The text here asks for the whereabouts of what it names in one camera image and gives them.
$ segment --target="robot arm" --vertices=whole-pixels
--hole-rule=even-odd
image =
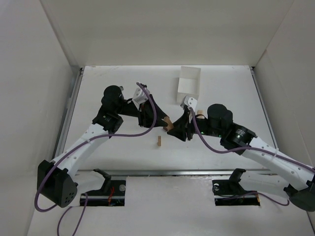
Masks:
[[[202,135],[218,137],[220,144],[227,151],[217,151],[208,145],[212,151],[235,152],[278,174],[277,176],[258,175],[236,169],[225,182],[226,193],[241,195],[253,190],[270,193],[289,199],[301,209],[315,211],[315,170],[313,167],[295,161],[265,143],[251,130],[234,123],[232,112],[221,104],[214,104],[208,108],[208,118],[196,118],[190,112],[191,109],[195,110],[196,104],[197,100],[191,97],[183,100],[181,106],[184,114],[174,122],[174,129],[168,132],[169,135],[183,141],[191,140],[193,134],[198,134],[201,139],[203,139]]]
[[[167,115],[158,107],[146,86],[143,89],[150,96],[157,114],[154,127],[167,126],[163,121]],[[151,127],[154,122],[154,112],[144,91],[136,90],[132,99],[124,100],[122,87],[109,86],[104,91],[102,106],[87,131],[64,153],[48,162],[42,161],[38,166],[37,189],[40,193],[60,207],[69,205],[77,193],[91,190],[107,191],[111,177],[99,170],[88,174],[76,175],[80,166],[104,142],[115,134],[123,123],[119,115],[138,117],[141,127]],[[136,137],[137,135],[116,135]]]

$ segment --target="red wire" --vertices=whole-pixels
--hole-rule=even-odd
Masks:
[[[115,188],[112,187],[110,191],[111,191],[111,193],[110,193],[110,195],[108,197],[108,205],[110,205],[110,202],[112,201],[112,197],[113,197],[113,194],[115,192]]]

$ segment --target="small wooden stick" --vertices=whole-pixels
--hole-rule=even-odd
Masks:
[[[164,129],[165,131],[170,131],[171,129],[174,128],[174,125],[173,125],[173,123],[171,122],[171,120],[169,119],[169,117],[164,117],[163,121],[165,121],[165,122],[168,124],[168,126],[163,127],[163,129]]]
[[[157,145],[160,147],[161,146],[161,136],[159,135],[158,137],[157,137]]]
[[[198,110],[197,111],[197,115],[202,115],[202,114],[203,114],[203,110]],[[204,116],[198,116],[197,118],[204,119],[205,117]]]

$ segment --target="screw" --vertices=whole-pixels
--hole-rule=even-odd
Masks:
[[[119,190],[124,192],[126,190],[126,186],[124,184],[119,185]]]
[[[220,188],[219,188],[219,184],[218,183],[215,183],[214,185],[213,185],[213,189],[215,190],[215,191],[219,191],[220,190]]]

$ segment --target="white box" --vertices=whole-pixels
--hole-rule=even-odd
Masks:
[[[182,66],[177,89],[177,103],[181,103],[186,95],[198,100],[201,68]]]

